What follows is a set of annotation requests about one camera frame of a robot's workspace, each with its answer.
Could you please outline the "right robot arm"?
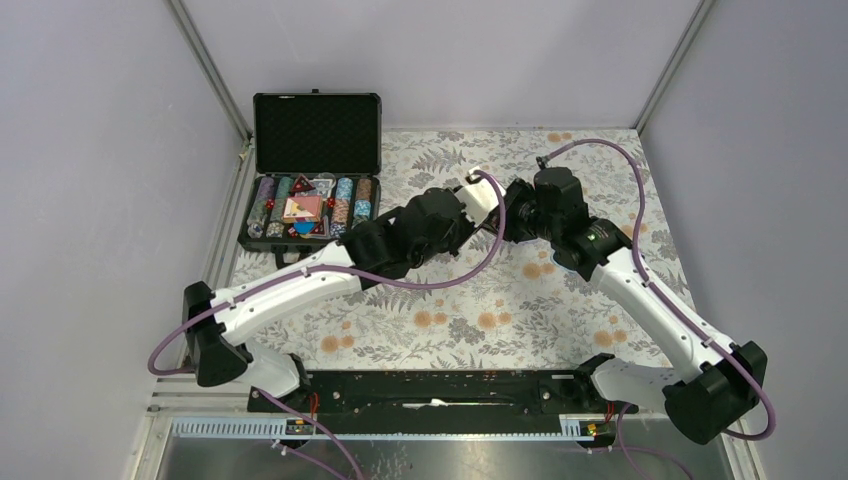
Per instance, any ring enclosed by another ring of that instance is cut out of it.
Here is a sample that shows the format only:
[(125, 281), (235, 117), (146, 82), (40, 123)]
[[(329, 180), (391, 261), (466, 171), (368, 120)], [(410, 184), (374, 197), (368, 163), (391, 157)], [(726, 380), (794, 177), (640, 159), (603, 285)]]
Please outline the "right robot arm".
[(615, 223), (590, 214), (569, 169), (540, 170), (531, 182), (517, 179), (504, 201), (506, 240), (547, 241), (556, 264), (617, 302), (671, 364), (631, 365), (598, 354), (585, 365), (601, 398), (663, 413), (700, 445), (728, 433), (759, 404), (765, 351), (714, 328), (654, 276)]

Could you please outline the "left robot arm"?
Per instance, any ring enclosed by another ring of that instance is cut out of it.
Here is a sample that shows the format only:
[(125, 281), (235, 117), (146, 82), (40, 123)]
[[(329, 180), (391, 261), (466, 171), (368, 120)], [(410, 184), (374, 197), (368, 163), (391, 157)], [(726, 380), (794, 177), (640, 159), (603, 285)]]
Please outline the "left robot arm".
[(239, 383), (281, 398), (307, 386), (294, 354), (261, 345), (257, 332), (324, 300), (377, 285), (418, 290), (406, 275), (433, 257), (457, 255), (492, 216), (503, 238), (505, 190), (475, 172), (457, 189), (431, 188), (319, 251), (273, 274), (209, 294), (208, 310), (187, 320), (191, 370), (198, 386)]

